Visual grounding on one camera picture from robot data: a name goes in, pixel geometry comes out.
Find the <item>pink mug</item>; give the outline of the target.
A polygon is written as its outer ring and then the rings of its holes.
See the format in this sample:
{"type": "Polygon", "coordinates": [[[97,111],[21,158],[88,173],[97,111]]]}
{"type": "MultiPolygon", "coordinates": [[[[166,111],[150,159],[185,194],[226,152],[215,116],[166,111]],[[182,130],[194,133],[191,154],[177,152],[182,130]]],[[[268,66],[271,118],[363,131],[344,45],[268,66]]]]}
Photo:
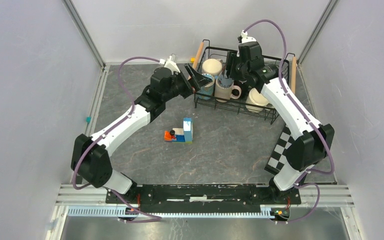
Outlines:
{"type": "Polygon", "coordinates": [[[225,103],[227,100],[237,100],[242,94],[242,89],[238,85],[233,85],[231,89],[215,89],[214,96],[219,102],[225,103]]]}

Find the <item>grey blue small cup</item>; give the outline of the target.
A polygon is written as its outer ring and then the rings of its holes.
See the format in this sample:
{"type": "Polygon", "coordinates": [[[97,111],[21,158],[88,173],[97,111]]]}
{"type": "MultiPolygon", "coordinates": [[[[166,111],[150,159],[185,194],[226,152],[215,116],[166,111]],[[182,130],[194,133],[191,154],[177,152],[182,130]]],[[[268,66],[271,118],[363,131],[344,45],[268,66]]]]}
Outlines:
{"type": "Polygon", "coordinates": [[[233,85],[234,85],[233,79],[225,77],[223,75],[217,77],[217,80],[216,80],[217,90],[221,91],[221,90],[231,89],[233,85]]]}

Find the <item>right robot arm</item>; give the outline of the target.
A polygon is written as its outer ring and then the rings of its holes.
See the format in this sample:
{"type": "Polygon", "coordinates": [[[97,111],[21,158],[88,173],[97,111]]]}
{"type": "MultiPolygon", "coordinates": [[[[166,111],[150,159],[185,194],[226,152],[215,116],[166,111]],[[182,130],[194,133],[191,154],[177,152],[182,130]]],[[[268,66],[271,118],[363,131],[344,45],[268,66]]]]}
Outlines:
{"type": "Polygon", "coordinates": [[[254,88],[277,110],[291,132],[293,143],[286,149],[286,163],[272,178],[268,196],[275,204],[283,203],[288,190],[296,186],[305,172],[330,152],[334,128],[323,125],[298,101],[281,76],[280,66],[266,66],[258,42],[241,43],[230,50],[226,59],[228,78],[254,88]]]}

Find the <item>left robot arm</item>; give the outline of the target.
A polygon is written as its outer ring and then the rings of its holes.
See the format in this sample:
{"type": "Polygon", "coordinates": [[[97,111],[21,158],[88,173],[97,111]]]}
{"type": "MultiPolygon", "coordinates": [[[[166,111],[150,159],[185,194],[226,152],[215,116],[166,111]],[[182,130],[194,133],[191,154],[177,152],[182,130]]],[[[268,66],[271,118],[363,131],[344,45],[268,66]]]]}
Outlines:
{"type": "Polygon", "coordinates": [[[133,133],[153,122],[171,99],[187,98],[209,84],[209,78],[195,71],[189,64],[185,69],[190,77],[179,70],[157,68],[150,77],[150,84],[134,101],[130,110],[117,120],[91,136],[80,134],[74,141],[71,169],[95,188],[105,187],[118,192],[125,204],[136,200],[136,183],[115,171],[110,162],[114,151],[133,133]]]}

